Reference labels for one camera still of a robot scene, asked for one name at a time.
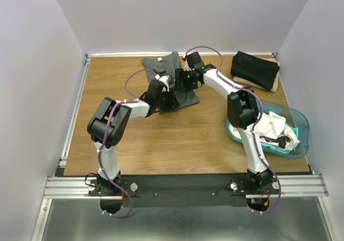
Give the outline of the grey t-shirt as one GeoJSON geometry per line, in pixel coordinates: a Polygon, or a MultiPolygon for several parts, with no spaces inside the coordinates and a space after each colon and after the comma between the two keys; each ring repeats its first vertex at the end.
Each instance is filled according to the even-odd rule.
{"type": "MultiPolygon", "coordinates": [[[[180,104],[180,107],[177,110],[199,103],[199,98],[193,90],[175,89],[175,69],[182,68],[178,52],[172,52],[168,55],[158,58],[143,58],[142,64],[144,65],[145,69],[150,70],[157,75],[170,76],[169,89],[174,89],[176,98],[180,104]]],[[[155,76],[149,72],[146,72],[146,78],[148,83],[150,83],[151,80],[155,80],[155,76]]]]}

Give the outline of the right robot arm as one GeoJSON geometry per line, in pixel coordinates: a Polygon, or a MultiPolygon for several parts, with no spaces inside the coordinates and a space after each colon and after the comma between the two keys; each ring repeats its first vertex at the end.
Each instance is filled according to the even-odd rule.
{"type": "Polygon", "coordinates": [[[193,90],[207,85],[227,101],[227,119],[238,131],[247,157],[247,187],[255,194],[263,191],[274,175],[264,156],[257,123],[262,118],[262,102],[251,87],[243,87],[224,76],[219,68],[206,65],[198,52],[186,52],[184,67],[176,70],[176,86],[193,90]]]}

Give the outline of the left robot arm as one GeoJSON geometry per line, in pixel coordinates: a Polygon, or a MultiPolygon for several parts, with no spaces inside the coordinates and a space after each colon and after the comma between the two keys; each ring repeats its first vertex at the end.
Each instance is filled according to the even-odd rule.
{"type": "Polygon", "coordinates": [[[133,100],[116,101],[104,98],[92,116],[87,132],[97,148],[99,170],[97,182],[89,184],[95,191],[107,195],[118,193],[120,169],[117,160],[117,145],[121,141],[127,123],[132,118],[145,118],[160,111],[172,111],[180,105],[176,92],[182,89],[180,83],[169,87],[163,78],[154,79],[140,97],[133,100]]]}

